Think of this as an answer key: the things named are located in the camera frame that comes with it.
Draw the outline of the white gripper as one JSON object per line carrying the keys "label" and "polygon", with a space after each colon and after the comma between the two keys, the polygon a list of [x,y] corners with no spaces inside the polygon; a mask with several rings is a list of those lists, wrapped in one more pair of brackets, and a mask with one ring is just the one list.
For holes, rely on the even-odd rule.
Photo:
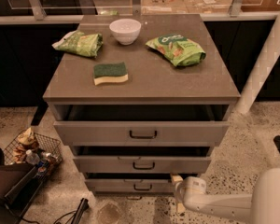
{"label": "white gripper", "polygon": [[174,186],[176,212],[181,215],[186,209],[200,212],[201,203],[198,198],[206,194],[206,182],[195,176],[183,179],[180,175],[170,174]]}

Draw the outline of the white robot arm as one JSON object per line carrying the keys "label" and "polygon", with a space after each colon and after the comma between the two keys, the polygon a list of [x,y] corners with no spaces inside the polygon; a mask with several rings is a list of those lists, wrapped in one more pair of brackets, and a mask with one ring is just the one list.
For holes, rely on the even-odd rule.
{"label": "white robot arm", "polygon": [[280,168],[259,176],[252,194],[206,193],[206,182],[195,176],[171,175],[176,210],[224,217],[246,224],[280,224]]}

